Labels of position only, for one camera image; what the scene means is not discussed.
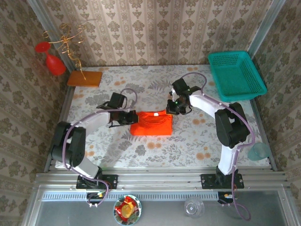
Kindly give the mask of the red yellow snack packet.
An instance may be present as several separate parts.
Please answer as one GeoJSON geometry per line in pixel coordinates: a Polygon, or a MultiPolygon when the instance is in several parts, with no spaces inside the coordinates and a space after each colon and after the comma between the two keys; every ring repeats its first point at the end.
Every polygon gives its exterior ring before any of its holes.
{"type": "Polygon", "coordinates": [[[123,202],[115,207],[115,211],[121,219],[127,221],[138,210],[136,201],[130,196],[125,196],[123,202]]]}

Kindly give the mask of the orange t-shirt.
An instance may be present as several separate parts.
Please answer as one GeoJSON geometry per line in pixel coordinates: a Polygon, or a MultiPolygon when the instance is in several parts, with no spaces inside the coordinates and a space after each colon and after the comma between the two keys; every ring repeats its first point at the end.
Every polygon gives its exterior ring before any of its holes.
{"type": "Polygon", "coordinates": [[[173,116],[166,111],[138,112],[138,122],[130,127],[133,136],[170,136],[172,135],[173,116]]]}

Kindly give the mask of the orange wooden base board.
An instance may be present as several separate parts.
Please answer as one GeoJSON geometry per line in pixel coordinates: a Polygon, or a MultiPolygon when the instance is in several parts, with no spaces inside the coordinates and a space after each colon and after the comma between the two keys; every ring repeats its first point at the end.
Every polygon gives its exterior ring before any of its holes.
{"type": "Polygon", "coordinates": [[[102,72],[73,71],[67,85],[71,87],[99,87],[102,75],[102,72]]]}

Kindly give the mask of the red plastic goblet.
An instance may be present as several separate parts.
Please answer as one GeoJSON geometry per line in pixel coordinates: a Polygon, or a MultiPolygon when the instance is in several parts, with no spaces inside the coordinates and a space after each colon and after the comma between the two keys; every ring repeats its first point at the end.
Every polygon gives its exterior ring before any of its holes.
{"type": "Polygon", "coordinates": [[[40,42],[36,45],[35,51],[38,53],[45,53],[46,54],[46,66],[49,71],[54,76],[60,76],[65,73],[66,66],[58,57],[50,54],[48,51],[50,50],[50,43],[49,42],[40,42]]]}

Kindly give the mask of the aluminium frame rail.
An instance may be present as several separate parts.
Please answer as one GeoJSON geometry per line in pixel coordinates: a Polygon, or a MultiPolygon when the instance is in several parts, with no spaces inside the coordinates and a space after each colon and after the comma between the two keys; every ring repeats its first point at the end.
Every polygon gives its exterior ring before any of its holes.
{"type": "MultiPolygon", "coordinates": [[[[281,171],[270,167],[240,168],[245,190],[277,190],[289,188],[290,183],[281,171]]],[[[107,168],[104,174],[118,176],[118,191],[199,191],[201,175],[214,174],[214,167],[128,167],[107,168]]],[[[74,190],[77,175],[64,169],[53,169],[36,176],[35,186],[48,189],[74,190]]]]}

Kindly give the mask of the teal plastic basket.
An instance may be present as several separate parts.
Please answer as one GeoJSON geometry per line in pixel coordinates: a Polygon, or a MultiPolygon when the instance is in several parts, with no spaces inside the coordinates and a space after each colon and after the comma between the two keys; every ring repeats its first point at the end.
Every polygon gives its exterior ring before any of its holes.
{"type": "Polygon", "coordinates": [[[246,51],[210,53],[208,61],[222,101],[251,100],[267,93],[266,85],[246,51]]]}

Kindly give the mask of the patterned plate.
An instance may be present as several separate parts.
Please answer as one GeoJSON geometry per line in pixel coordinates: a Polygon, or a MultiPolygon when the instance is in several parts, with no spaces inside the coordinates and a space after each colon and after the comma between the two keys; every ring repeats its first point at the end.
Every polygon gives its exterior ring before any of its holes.
{"type": "Polygon", "coordinates": [[[122,225],[122,226],[128,226],[128,225],[135,224],[140,219],[141,214],[142,214],[142,204],[141,204],[140,200],[136,196],[133,196],[133,195],[123,195],[123,196],[121,196],[115,202],[114,207],[113,207],[113,216],[114,216],[116,222],[118,224],[122,225]],[[119,217],[119,215],[117,214],[117,212],[115,211],[115,207],[119,206],[123,202],[125,196],[130,196],[131,198],[133,198],[136,201],[137,207],[138,207],[138,210],[135,213],[133,213],[131,215],[131,217],[127,219],[127,221],[124,221],[123,219],[121,219],[119,217]]]}

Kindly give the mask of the teal plastic cup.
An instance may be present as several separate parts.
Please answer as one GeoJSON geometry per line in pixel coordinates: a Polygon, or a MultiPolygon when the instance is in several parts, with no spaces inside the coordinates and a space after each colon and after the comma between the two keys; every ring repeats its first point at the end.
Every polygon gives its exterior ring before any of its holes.
{"type": "Polygon", "coordinates": [[[270,156],[270,150],[265,143],[255,143],[249,150],[247,156],[252,161],[263,160],[270,156]]]}

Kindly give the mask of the clear glass bowl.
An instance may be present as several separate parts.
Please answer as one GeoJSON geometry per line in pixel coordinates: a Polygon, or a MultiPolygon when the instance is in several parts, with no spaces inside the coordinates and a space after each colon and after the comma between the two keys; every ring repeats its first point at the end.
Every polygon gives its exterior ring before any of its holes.
{"type": "Polygon", "coordinates": [[[184,212],[188,217],[198,218],[205,212],[205,205],[198,197],[190,197],[184,203],[184,212]]]}

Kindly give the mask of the floral tablecloth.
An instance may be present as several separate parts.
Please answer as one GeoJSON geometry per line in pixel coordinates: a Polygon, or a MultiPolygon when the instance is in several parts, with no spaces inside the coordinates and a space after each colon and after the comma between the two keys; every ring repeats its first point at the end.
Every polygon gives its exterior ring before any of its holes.
{"type": "MultiPolygon", "coordinates": [[[[138,112],[166,108],[172,83],[183,77],[193,87],[218,98],[208,65],[99,67],[97,88],[77,87],[71,102],[68,122],[76,122],[108,101],[113,92],[136,100],[138,112]]],[[[132,136],[129,126],[102,126],[88,135],[86,157],[101,168],[111,167],[215,167],[220,161],[221,143],[214,119],[197,108],[187,115],[173,117],[170,136],[132,136]]]]}

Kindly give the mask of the aluminium frame post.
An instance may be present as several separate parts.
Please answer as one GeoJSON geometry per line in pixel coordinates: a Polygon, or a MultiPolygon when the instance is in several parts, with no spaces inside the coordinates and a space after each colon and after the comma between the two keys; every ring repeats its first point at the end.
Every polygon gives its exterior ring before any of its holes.
{"type": "Polygon", "coordinates": [[[268,34],[270,28],[272,27],[276,17],[278,16],[280,10],[284,6],[286,0],[273,0],[271,5],[266,12],[249,48],[248,54],[251,59],[254,58],[255,54],[257,53],[259,47],[263,43],[266,35],[268,34]]]}
{"type": "MultiPolygon", "coordinates": [[[[38,20],[42,24],[45,31],[50,31],[49,38],[52,42],[59,41],[60,34],[62,33],[59,28],[55,26],[55,23],[50,18],[50,14],[46,11],[46,2],[44,0],[27,0],[31,8],[33,9],[34,13],[36,14],[38,20]]],[[[69,59],[66,53],[62,53],[59,50],[59,44],[54,44],[57,52],[63,63],[65,64],[67,70],[71,73],[75,66],[73,62],[69,59]]]]}

